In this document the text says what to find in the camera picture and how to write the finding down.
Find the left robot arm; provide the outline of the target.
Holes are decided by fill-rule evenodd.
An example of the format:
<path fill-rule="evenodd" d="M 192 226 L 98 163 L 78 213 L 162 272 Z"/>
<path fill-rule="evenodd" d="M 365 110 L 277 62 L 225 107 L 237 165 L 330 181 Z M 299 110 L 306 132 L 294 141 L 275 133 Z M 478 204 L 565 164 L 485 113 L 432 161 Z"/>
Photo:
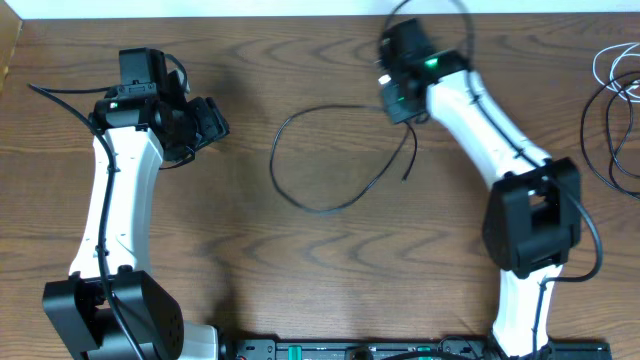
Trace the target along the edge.
<path fill-rule="evenodd" d="M 190 96 L 173 55 L 124 49 L 119 66 L 120 82 L 82 117 L 95 159 L 87 222 L 43 309 L 75 359 L 216 359 L 216 329 L 186 321 L 153 279 L 150 225 L 158 174 L 192 162 L 229 125 L 213 99 Z"/>

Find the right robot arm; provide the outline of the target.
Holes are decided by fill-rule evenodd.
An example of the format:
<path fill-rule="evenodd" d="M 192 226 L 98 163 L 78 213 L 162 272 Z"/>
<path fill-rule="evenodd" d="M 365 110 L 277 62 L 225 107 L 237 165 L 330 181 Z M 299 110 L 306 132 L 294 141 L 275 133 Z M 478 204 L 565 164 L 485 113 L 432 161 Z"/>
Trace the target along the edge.
<path fill-rule="evenodd" d="M 385 74 L 379 83 L 391 119 L 425 114 L 445 127 L 489 190 L 482 238 L 500 269 L 500 298 L 491 335 L 504 359 L 543 359 L 552 279 L 580 241 L 580 215 L 569 191 L 580 176 L 568 159 L 555 160 L 510 120 L 469 58 L 437 51 L 417 19 L 385 29 Z"/>

